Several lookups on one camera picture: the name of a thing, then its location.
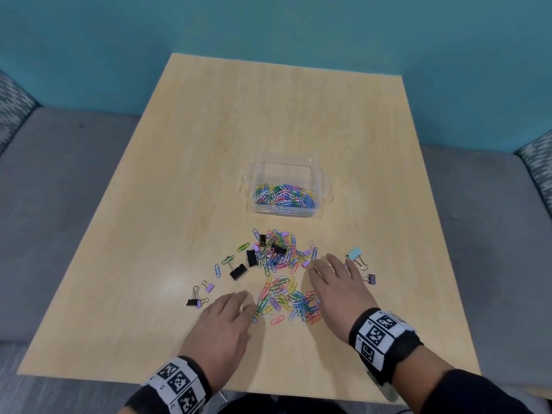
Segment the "black wristband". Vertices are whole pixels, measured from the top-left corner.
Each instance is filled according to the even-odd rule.
[[[184,413],[201,409],[211,394],[199,364],[190,357],[179,356],[154,373],[125,406],[137,414],[169,414],[178,407]]]
[[[188,363],[188,366],[195,372],[195,374],[198,376],[199,381],[202,383],[203,390],[205,391],[205,403],[209,402],[209,400],[212,397],[212,389],[211,385],[209,384],[209,381],[207,380],[207,376],[205,376],[205,373],[203,372],[203,369],[200,365],[197,364],[197,362],[188,356],[178,356],[183,361],[186,361]]]
[[[349,344],[380,385],[391,382],[397,364],[423,345],[406,321],[380,308],[371,308],[358,317],[349,333]]]

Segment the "plastic container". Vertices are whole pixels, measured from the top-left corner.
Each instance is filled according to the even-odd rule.
[[[253,163],[251,177],[251,201],[255,212],[284,216],[313,217],[319,211],[322,203],[322,171],[316,157],[294,156],[290,154],[265,154]],[[292,189],[292,197],[286,198],[291,204],[273,204],[273,193],[290,186],[303,190]],[[305,195],[304,199],[296,197]]]

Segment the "teal wall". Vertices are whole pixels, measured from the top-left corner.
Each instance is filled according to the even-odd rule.
[[[38,101],[139,114],[170,52],[401,74],[422,142],[552,128],[552,0],[0,0],[0,68]]]

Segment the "patterned backrest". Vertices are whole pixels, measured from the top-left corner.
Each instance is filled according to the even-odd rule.
[[[0,156],[37,103],[0,70]]]
[[[552,131],[518,151],[552,216]]]

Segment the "wooden table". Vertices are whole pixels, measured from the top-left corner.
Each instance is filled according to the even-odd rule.
[[[360,247],[380,306],[478,373],[402,82],[172,55],[19,373],[143,381],[196,321],[193,285],[213,282],[210,299],[261,289],[262,271],[214,273],[229,254],[245,261],[236,249],[253,228],[292,231],[300,249],[313,239],[320,254]],[[246,209],[245,175],[267,152],[318,154],[331,186],[321,217]],[[264,321],[228,389],[385,401],[323,322]]]

